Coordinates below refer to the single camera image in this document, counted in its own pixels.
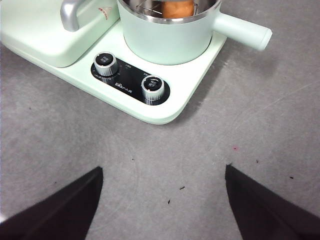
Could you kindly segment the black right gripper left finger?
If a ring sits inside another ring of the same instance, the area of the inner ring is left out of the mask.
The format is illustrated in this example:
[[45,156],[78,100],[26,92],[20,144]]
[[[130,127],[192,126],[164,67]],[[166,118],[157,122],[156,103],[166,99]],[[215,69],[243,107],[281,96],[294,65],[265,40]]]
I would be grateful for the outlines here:
[[84,240],[103,186],[98,166],[0,224],[2,240]]

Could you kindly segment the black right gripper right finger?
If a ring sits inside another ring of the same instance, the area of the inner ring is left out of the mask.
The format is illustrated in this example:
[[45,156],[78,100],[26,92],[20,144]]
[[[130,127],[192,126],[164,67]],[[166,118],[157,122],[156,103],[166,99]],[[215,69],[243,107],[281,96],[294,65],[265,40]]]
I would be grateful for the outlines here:
[[244,240],[318,240],[320,218],[285,200],[233,165],[225,167],[230,208]]

